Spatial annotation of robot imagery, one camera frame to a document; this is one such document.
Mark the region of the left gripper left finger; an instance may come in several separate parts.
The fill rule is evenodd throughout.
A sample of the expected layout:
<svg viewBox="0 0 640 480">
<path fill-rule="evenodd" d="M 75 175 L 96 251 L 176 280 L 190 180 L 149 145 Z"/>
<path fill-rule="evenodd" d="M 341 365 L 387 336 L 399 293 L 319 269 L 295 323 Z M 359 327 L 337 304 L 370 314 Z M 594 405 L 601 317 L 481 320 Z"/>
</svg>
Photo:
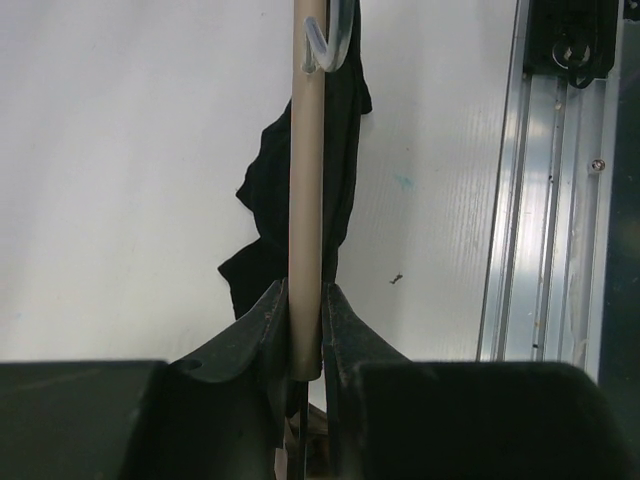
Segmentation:
<svg viewBox="0 0 640 480">
<path fill-rule="evenodd" d="M 283 441 L 288 299 L 185 357 L 5 363 L 5 479 L 271 479 Z"/>
</svg>

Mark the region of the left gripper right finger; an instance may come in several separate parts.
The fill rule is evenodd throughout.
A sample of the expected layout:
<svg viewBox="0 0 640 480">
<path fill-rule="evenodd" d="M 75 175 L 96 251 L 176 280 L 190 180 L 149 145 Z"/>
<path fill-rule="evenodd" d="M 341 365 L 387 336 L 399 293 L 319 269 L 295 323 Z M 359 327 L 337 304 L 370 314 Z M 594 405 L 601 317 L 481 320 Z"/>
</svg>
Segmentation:
<svg viewBox="0 0 640 480">
<path fill-rule="evenodd" d="M 329 284 L 322 301 L 339 479 L 616 479 L 620 431 L 596 384 L 558 362 L 418 362 Z"/>
</svg>

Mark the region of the wooden clip hanger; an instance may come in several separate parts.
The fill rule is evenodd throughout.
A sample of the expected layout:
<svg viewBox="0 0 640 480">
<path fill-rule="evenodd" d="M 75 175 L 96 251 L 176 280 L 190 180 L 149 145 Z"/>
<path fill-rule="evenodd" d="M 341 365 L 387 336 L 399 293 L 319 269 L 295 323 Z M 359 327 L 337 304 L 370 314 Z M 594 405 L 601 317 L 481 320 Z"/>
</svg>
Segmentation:
<svg viewBox="0 0 640 480">
<path fill-rule="evenodd" d="M 302 395 L 289 479 L 306 477 L 309 382 L 322 371 L 325 74 L 339 70 L 345 61 L 354 11 L 353 1 L 294 3 L 288 301 L 291 377 L 301 384 Z"/>
</svg>

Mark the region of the black shorts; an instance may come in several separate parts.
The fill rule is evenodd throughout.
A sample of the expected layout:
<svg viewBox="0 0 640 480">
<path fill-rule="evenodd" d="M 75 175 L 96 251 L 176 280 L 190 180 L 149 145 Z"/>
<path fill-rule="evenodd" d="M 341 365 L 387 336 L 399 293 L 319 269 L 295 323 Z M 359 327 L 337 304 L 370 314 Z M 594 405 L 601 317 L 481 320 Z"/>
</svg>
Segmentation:
<svg viewBox="0 0 640 480">
<path fill-rule="evenodd" d="M 237 318 L 275 281 L 316 295 L 321 283 L 336 279 L 355 198 L 361 121 L 372 110 L 359 5 L 342 66 L 296 78 L 292 100 L 263 130 L 236 193 L 259 234 L 219 267 Z"/>
</svg>

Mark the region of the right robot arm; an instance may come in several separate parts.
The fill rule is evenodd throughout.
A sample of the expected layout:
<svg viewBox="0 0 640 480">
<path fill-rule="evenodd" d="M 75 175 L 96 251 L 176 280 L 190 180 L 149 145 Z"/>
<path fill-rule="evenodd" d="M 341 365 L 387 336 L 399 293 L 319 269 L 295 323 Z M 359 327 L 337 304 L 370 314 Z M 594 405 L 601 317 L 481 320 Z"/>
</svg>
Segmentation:
<svg viewBox="0 0 640 480">
<path fill-rule="evenodd" d="M 563 78 L 576 89 L 606 78 L 615 60 L 619 5 L 615 0 L 531 1 L 523 71 Z"/>
</svg>

